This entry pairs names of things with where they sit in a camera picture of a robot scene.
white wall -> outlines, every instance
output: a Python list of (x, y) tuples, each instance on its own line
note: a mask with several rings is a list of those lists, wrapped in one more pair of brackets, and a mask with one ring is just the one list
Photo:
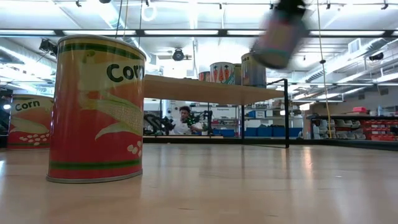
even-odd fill
[[(382, 107), (398, 105), (398, 86), (389, 88), (389, 94), (381, 96), (377, 91), (365, 93), (365, 99), (359, 100), (358, 94), (352, 98), (346, 98), (344, 103), (329, 103), (330, 114), (349, 113), (354, 107), (363, 106), (367, 110), (376, 111), (380, 105)], [(312, 107), (313, 113), (320, 115), (327, 114), (325, 103), (317, 103)]]

security camera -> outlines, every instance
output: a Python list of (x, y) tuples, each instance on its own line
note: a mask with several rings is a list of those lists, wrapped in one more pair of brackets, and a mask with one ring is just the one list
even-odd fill
[(184, 53), (182, 52), (182, 49), (175, 49), (175, 52), (173, 54), (173, 60), (176, 62), (182, 61), (184, 59)]

corn cob illustration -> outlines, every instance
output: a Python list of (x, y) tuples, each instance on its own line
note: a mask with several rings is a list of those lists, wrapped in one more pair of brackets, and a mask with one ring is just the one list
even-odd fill
[(43, 125), (33, 121), (29, 121), (22, 118), (12, 118), (11, 124), (15, 127), (10, 130), (11, 132), (21, 131), (25, 133), (32, 133), (32, 134), (45, 134), (49, 132), (49, 130)]
[(103, 128), (96, 135), (97, 140), (107, 133), (130, 132), (142, 135), (143, 117), (140, 107), (128, 100), (114, 96), (106, 91), (101, 91), (103, 99), (89, 99), (85, 93), (80, 94), (80, 106), (83, 110), (98, 110), (118, 121)]

can lid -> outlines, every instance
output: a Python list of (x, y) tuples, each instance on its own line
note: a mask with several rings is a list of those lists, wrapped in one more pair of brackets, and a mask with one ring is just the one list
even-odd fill
[(125, 42), (125, 41), (122, 41), (122, 40), (119, 40), (119, 39), (110, 38), (110, 37), (105, 37), (105, 36), (102, 36), (102, 35), (93, 35), (93, 34), (73, 34), (73, 35), (67, 35), (67, 36), (65, 36), (65, 37), (62, 37), (62, 38), (58, 41), (58, 45), (59, 45), (61, 42), (65, 41), (65, 40), (74, 39), (74, 38), (99, 39), (99, 40), (107, 40), (107, 41), (112, 41), (112, 42), (116, 42), (116, 43), (119, 43), (119, 44), (123, 44), (123, 45), (125, 45), (125, 46), (127, 46), (127, 47), (131, 47), (132, 49), (134, 49), (134, 50), (140, 52), (140, 53), (144, 56), (145, 60), (147, 60), (147, 55), (146, 55), (142, 50), (140, 50), (138, 47), (136, 47), (136, 46), (134, 46), (134, 45), (132, 45), (132, 44), (129, 44), (129, 43)]

ceiling light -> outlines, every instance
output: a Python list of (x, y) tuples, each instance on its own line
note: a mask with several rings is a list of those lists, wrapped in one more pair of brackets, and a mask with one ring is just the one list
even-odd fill
[(218, 30), (145, 30), (146, 35), (217, 35)]
[[(328, 94), (328, 99), (332, 98), (332, 97), (335, 97), (335, 96), (338, 96), (338, 95), (339, 95), (339, 93), (330, 93), (330, 94)], [(317, 98), (318, 99), (326, 99), (326, 95), (323, 94), (323, 95), (318, 96)]]
[(379, 83), (379, 86), (398, 86), (398, 83)]
[[(93, 35), (116, 35), (116, 30), (64, 30), (65, 35), (93, 34)], [(124, 30), (118, 30), (118, 35), (123, 35)], [(135, 35), (135, 30), (126, 30), (126, 35)]]
[(355, 92), (357, 92), (357, 91), (359, 91), (359, 90), (363, 90), (364, 88), (365, 88), (365, 87), (356, 88), (356, 89), (353, 89), (353, 90), (347, 91), (347, 92), (345, 92), (344, 94), (351, 94), (351, 93), (355, 93)]
[(398, 73), (393, 73), (390, 75), (383, 75), (382, 77), (376, 79), (374, 82), (375, 83), (385, 82), (385, 81), (389, 81), (389, 80), (394, 80), (396, 78), (398, 78)]
[(0, 30), (0, 35), (55, 35), (53, 30)]
[(350, 76), (348, 76), (346, 78), (343, 78), (343, 79), (337, 81), (337, 83), (345, 83), (345, 82), (353, 81), (354, 79), (359, 78), (361, 76), (362, 76), (362, 74), (360, 74), (360, 73), (359, 74), (355, 74), (355, 75), (350, 75)]
[(265, 31), (263, 30), (228, 30), (228, 35), (262, 35)]
[(373, 86), (372, 83), (337, 83), (338, 86)]
[[(345, 30), (339, 30), (339, 31), (332, 31), (332, 30), (321, 30), (321, 35), (382, 35), (385, 31), (382, 30), (363, 30), (363, 31), (345, 31)], [(319, 36), (319, 31), (310, 31), (310, 35), (317, 35)]]

